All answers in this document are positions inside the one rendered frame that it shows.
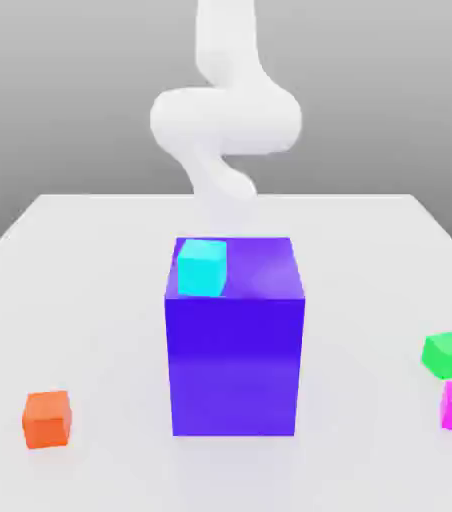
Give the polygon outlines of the small green cube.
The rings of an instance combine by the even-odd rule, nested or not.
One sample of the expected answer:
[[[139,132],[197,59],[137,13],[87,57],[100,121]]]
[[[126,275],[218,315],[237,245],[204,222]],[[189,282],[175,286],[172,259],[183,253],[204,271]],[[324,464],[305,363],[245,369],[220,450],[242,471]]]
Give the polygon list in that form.
[[[452,379],[452,332],[427,336],[421,361],[437,378]]]

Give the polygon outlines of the small orange cube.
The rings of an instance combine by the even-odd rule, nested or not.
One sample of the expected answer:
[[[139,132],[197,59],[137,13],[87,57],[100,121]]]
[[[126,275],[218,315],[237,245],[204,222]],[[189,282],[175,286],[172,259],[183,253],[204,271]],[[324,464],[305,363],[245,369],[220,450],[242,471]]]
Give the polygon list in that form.
[[[22,428],[29,449],[66,446],[71,425],[72,410],[67,391],[28,394],[22,415]]]

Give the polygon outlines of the small cyan cube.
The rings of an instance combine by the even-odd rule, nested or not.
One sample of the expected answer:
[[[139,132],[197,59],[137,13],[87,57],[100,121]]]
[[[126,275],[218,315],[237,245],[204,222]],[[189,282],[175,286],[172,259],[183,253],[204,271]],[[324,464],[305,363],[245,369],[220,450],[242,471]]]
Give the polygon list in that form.
[[[219,297],[227,278],[227,244],[221,240],[186,239],[177,256],[178,293]]]

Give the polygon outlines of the large purple box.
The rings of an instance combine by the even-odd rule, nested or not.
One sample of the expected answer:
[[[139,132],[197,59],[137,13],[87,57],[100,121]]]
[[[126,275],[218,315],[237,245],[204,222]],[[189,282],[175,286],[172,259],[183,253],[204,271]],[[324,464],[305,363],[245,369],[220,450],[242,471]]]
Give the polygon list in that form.
[[[172,431],[176,436],[295,432],[305,293],[292,242],[228,238],[218,297],[164,296]]]

